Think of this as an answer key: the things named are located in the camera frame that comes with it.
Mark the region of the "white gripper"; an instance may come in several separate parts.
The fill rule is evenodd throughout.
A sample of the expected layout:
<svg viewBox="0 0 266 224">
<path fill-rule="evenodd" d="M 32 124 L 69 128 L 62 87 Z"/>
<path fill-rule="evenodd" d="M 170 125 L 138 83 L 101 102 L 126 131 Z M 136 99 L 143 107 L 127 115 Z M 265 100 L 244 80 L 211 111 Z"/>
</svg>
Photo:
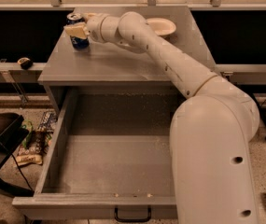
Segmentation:
<svg viewBox="0 0 266 224">
<path fill-rule="evenodd" d="M 87 39 L 90 35 L 91 39 L 95 42 L 105 43 L 102 25 L 108 14 L 104 13 L 82 13 L 85 22 L 78 22 L 64 26 L 65 32 L 69 36 L 78 37 L 80 39 Z"/>
</svg>

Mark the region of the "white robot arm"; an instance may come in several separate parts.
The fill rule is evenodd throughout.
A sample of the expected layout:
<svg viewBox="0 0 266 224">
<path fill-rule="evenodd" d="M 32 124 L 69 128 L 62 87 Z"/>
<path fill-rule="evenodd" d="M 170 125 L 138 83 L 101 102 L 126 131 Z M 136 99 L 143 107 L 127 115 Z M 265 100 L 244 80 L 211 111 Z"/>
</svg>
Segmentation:
<svg viewBox="0 0 266 224">
<path fill-rule="evenodd" d="M 140 49 L 185 97 L 170 126 L 179 224 L 259 224 L 248 150 L 259 110 L 248 94 L 166 41 L 136 12 L 96 13 L 64 30 Z"/>
</svg>

